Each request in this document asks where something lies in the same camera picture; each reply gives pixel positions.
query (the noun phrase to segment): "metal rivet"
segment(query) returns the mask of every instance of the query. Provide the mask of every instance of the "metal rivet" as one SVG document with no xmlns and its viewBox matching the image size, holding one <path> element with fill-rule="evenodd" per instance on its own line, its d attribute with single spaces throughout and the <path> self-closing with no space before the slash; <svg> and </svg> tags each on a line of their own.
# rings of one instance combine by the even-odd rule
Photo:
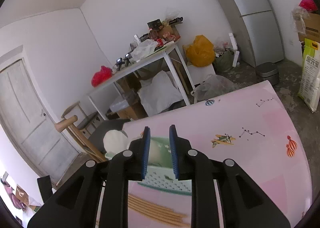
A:
<svg viewBox="0 0 320 228">
<path fill-rule="evenodd" d="M 227 159 L 224 162 L 228 167 L 233 167 L 235 165 L 235 162 L 232 159 Z"/>
<path fill-rule="evenodd" d="M 94 160 L 88 160 L 85 165 L 87 167 L 93 167 L 95 164 L 96 162 Z"/>
<path fill-rule="evenodd" d="M 122 153 L 125 157 L 130 157 L 130 156 L 132 156 L 132 151 L 124 151 L 123 153 Z"/>
<path fill-rule="evenodd" d="M 189 154 L 190 156 L 196 156 L 196 155 L 198 154 L 198 152 L 197 152 L 196 150 L 189 150 L 189 151 L 188 151 L 188 154 Z"/>
</svg>

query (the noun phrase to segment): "pink tablecloth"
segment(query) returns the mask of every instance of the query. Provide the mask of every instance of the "pink tablecloth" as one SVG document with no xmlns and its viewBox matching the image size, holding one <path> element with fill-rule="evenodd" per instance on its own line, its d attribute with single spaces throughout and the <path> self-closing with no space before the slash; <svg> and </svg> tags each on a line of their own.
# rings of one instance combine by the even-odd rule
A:
<svg viewBox="0 0 320 228">
<path fill-rule="evenodd" d="M 168 137 L 175 124 L 178 136 L 210 159 L 234 159 L 264 190 L 294 227 L 312 201 L 308 161 L 300 138 L 268 81 L 153 117 L 126 123 L 129 138 L 150 127 L 151 136 Z M 219 135 L 233 145 L 212 142 Z M 297 149 L 288 152 L 289 137 Z M 129 192 L 145 200 L 191 215 L 191 197 L 130 183 Z M 168 227 L 132 210 L 129 227 Z"/>
</svg>

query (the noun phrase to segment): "refrigerator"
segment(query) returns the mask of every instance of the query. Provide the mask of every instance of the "refrigerator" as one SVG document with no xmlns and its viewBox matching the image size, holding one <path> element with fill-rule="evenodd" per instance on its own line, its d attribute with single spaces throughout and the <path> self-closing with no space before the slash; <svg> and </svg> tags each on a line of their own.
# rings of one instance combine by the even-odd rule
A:
<svg viewBox="0 0 320 228">
<path fill-rule="evenodd" d="M 256 67 L 284 58 L 279 27 L 268 0 L 218 1 L 236 38 L 242 60 Z"/>
</svg>

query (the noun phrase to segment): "pink plastic bag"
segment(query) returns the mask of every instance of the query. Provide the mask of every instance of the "pink plastic bag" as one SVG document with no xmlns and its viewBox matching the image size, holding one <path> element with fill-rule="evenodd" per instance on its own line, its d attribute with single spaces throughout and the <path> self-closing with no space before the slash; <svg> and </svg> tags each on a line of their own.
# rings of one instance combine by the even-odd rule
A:
<svg viewBox="0 0 320 228">
<path fill-rule="evenodd" d="M 109 67 L 101 66 L 101 70 L 96 72 L 91 80 L 91 85 L 97 87 L 99 84 L 108 80 L 112 76 L 112 69 Z"/>
</svg>

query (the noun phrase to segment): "chair seat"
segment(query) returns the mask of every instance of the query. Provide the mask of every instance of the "chair seat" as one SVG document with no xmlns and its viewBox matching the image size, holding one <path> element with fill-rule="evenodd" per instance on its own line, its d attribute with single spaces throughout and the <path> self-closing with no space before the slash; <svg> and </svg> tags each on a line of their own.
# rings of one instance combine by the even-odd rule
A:
<svg viewBox="0 0 320 228">
<path fill-rule="evenodd" d="M 103 138 L 109 130 L 121 131 L 123 124 L 129 122 L 129 119 L 115 119 L 103 121 L 98 128 L 91 134 L 88 140 L 102 153 L 105 154 L 106 150 L 103 146 Z"/>
</svg>

